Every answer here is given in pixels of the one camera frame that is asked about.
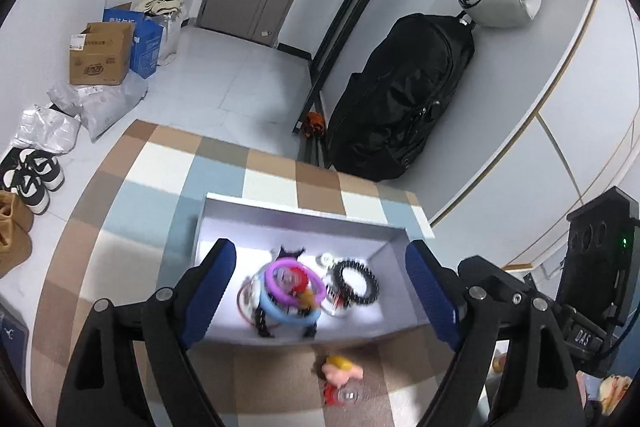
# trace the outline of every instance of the silver bolt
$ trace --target silver bolt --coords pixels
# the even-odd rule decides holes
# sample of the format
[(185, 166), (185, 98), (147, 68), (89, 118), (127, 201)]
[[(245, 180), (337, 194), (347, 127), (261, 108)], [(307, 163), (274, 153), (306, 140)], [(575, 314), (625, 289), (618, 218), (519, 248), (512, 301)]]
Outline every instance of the silver bolt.
[(471, 286), (471, 288), (469, 288), (469, 295), (477, 301), (481, 301), (486, 297), (486, 291), (480, 286)]
[(538, 311), (545, 311), (548, 308), (548, 304), (546, 304), (545, 299), (541, 299), (540, 297), (536, 297), (533, 299), (533, 307)]
[(103, 312), (108, 307), (109, 301), (107, 299), (100, 299), (99, 301), (95, 301), (94, 310), (96, 310), (97, 312)]
[(174, 291), (171, 288), (160, 288), (156, 292), (156, 299), (159, 301), (168, 301), (174, 295)]

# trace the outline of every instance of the blue ring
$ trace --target blue ring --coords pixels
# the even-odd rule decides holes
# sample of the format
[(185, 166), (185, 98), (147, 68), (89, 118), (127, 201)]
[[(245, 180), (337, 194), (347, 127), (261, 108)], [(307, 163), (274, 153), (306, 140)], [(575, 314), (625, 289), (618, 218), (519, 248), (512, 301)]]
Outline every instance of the blue ring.
[(300, 317), (299, 315), (289, 315), (287, 312), (278, 308), (269, 298), (269, 293), (264, 283), (264, 272), (260, 274), (260, 307), (273, 320), (287, 326), (313, 326), (318, 321), (321, 314), (320, 310), (315, 309), (306, 317)]

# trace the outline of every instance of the white square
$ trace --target white square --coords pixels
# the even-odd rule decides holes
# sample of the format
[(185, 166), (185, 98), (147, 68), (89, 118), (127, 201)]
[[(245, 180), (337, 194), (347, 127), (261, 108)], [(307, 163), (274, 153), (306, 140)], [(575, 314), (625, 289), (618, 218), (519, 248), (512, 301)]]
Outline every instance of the white square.
[(395, 425), (417, 425), (438, 390), (435, 377), (389, 393)]
[(239, 414), (238, 427), (326, 427), (322, 409), (284, 414)]
[(127, 181), (180, 195), (193, 154), (147, 142), (129, 169)]
[(162, 249), (100, 230), (86, 267), (80, 297), (108, 298), (115, 306), (146, 301), (156, 290)]
[(298, 207), (298, 189), (294, 180), (251, 169), (247, 169), (244, 173), (242, 197), (263, 203)]
[(354, 194), (354, 192), (343, 192), (342, 204), (347, 217), (351, 219), (361, 219), (371, 223), (381, 223), (382, 225), (387, 224), (380, 198)]
[(415, 219), (418, 222), (418, 226), (420, 226), (420, 230), (422, 230), (422, 235), (425, 239), (430, 239), (433, 236), (433, 230), (431, 230), (431, 225), (429, 224), (429, 220), (427, 216), (424, 215), (424, 210), (421, 206), (411, 205), (411, 208), (414, 211)]

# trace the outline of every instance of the blue gripper pad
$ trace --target blue gripper pad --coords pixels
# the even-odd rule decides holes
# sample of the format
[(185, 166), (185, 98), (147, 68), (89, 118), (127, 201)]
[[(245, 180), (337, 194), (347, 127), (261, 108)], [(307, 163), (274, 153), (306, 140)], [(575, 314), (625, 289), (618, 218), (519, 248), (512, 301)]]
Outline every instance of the blue gripper pad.
[(456, 351), (464, 339), (466, 288), (453, 270), (438, 263), (423, 241), (406, 247), (404, 265), (437, 338)]
[(235, 269), (235, 245), (219, 239), (202, 263), (187, 270), (177, 283), (175, 310), (184, 325), (179, 335), (184, 349), (204, 338)]

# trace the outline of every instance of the checkered mat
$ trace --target checkered mat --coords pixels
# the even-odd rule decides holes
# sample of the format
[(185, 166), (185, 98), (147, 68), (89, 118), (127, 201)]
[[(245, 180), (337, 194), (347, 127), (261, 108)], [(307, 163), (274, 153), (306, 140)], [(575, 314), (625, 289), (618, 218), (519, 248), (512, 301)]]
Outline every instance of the checkered mat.
[[(46, 427), (55, 425), (71, 352), (92, 303), (143, 301), (173, 286), (190, 263), (206, 192), (310, 208), (390, 224), (432, 237), (415, 196), (338, 172), (170, 127), (135, 121), (84, 190), (56, 247), (33, 331), (31, 390)], [(338, 350), (365, 368), (368, 401), (323, 408), (312, 368), (328, 346), (296, 349), (204, 344), (191, 357), (227, 426), (415, 425), (450, 352), (430, 327), (375, 345)], [(169, 425), (144, 346), (140, 371), (159, 426)]]

